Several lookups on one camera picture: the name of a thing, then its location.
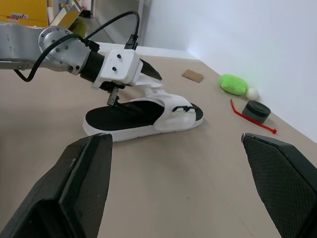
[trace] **cable connector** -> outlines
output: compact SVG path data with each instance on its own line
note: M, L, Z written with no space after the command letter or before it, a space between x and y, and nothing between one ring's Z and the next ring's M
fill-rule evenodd
M100 45L98 45L96 42L91 40L85 40L86 47L88 46L92 51L98 52L100 49Z
M138 46L138 35L136 34L132 34L129 38L129 40L127 41L127 43L125 43L125 49L126 50L136 50L137 46Z

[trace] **black roll of tape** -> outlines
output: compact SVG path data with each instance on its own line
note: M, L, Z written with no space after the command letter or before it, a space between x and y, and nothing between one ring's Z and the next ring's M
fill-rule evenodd
M242 111L243 115L262 124L265 122L270 113L271 110L267 106L256 101L249 101Z

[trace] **white sandal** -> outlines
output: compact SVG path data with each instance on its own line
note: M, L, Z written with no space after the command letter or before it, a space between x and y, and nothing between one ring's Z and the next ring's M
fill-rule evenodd
M109 133L113 141L182 131L203 122L203 111L185 98L159 91L116 107L102 107L86 114L88 135Z

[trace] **red cable tie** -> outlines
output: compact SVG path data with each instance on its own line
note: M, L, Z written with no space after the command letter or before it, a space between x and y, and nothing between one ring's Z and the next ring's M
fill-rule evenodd
M259 123L258 121L256 121L256 120L254 120L254 119L252 119L252 118L250 118L250 117L248 117L248 116L246 116L246 115L243 115L242 113L238 112L238 111L234 108L233 100L232 100L232 99L230 99L230 103L231 103L231 107L232 107L232 109L233 109L233 111L234 111L235 114L237 114L237 115L241 116L242 118L244 118L244 119L246 119L246 120L248 120L248 121L254 123L255 125L258 125L258 126L260 126L260 127L263 127L263 128L265 128L265 129L271 131L273 134L276 134L276 133L277 133L277 130L276 130L276 129L272 129L272 128L266 126L266 125L263 125L263 124Z

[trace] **yellow object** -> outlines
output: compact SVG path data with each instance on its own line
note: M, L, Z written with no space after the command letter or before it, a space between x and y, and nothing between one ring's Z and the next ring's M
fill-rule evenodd
M63 26L65 28L70 27L82 10L76 0L68 0L67 4L64 4L63 6L64 7L51 22L51 26Z
M73 24L71 24L69 30L73 33L79 34L82 38L84 38L86 34L86 23L83 19L77 18Z
M1 1L0 21L26 26L48 26L46 0L6 0Z

